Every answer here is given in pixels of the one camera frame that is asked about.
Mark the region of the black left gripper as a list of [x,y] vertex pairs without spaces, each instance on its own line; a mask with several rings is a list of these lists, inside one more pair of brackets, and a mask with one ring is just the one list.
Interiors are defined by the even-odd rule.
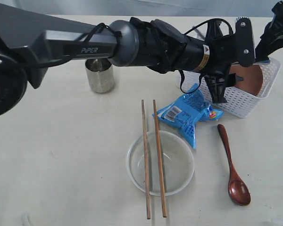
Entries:
[[243,81],[243,76],[236,65],[249,67],[255,61],[255,46],[252,24],[248,18],[238,18],[235,31],[221,18],[209,19],[193,29],[207,24],[204,41],[192,38],[185,33],[188,43],[181,55],[179,69],[204,76],[213,104],[227,103],[225,88],[234,87]]

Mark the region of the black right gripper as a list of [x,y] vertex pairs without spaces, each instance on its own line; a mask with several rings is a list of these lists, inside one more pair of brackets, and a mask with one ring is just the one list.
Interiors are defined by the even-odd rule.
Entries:
[[255,49],[255,63],[267,60],[270,54],[280,49],[279,41],[283,41],[283,0],[273,6],[272,12],[273,19],[266,25]]

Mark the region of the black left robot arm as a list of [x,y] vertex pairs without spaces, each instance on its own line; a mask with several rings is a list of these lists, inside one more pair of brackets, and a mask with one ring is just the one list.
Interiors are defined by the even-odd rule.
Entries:
[[231,64],[251,66],[255,47],[249,19],[240,18],[227,35],[217,29],[220,23],[208,20],[206,38],[198,40],[159,19],[92,25],[0,3],[0,116],[22,99],[28,84],[39,88],[49,68],[75,59],[200,73],[213,102],[225,103],[225,89],[240,79],[229,73]]

